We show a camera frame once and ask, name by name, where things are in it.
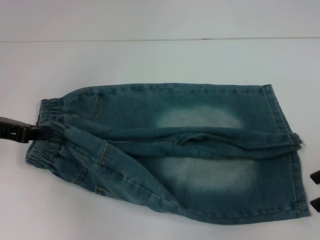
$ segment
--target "white background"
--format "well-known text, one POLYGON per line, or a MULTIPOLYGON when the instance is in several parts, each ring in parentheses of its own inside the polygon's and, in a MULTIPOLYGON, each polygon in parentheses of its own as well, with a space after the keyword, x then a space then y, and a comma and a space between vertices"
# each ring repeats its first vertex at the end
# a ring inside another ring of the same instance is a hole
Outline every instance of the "white background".
MULTIPOLYGON (((1 117, 34 124, 42 99, 96 85, 272 84, 305 143, 309 201, 320 197, 309 177, 320 170, 319 79, 318 0, 0 0, 1 117)), ((1 240, 320 235, 312 207, 312 217, 223 226, 95 195, 27 165, 28 146, 0 140, 1 240)))

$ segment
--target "jeans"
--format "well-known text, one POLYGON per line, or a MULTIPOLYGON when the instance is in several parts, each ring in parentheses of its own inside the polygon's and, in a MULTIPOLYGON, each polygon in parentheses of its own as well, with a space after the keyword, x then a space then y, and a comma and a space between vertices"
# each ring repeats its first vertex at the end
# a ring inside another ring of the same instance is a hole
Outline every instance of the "jeans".
POLYGON ((271 85, 124 84, 41 102, 26 161, 109 198, 213 224, 310 215, 271 85))

